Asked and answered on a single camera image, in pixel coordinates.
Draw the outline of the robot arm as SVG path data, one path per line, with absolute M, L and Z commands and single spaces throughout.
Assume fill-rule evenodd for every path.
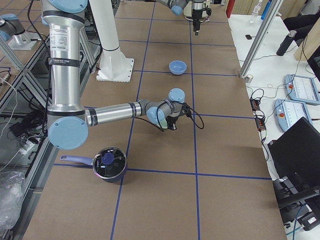
M 206 22 L 212 15 L 210 4 L 205 0 L 156 0 L 155 2 L 167 6 L 171 12 L 179 16 L 184 9 L 191 3 L 191 17 L 189 20 L 193 25 L 193 32 L 196 36 L 199 35 L 201 24 Z
M 80 39 L 85 27 L 85 9 L 91 8 L 102 47 L 99 81 L 129 82 L 134 60 L 120 49 L 114 11 L 109 0 L 44 0 L 43 20 L 49 26 L 52 104 L 47 110 L 49 141 L 62 150 L 85 143 L 89 127 L 147 116 L 154 124 L 176 118 L 185 93 L 172 89 L 160 102 L 147 99 L 118 105 L 84 108 L 80 103 Z

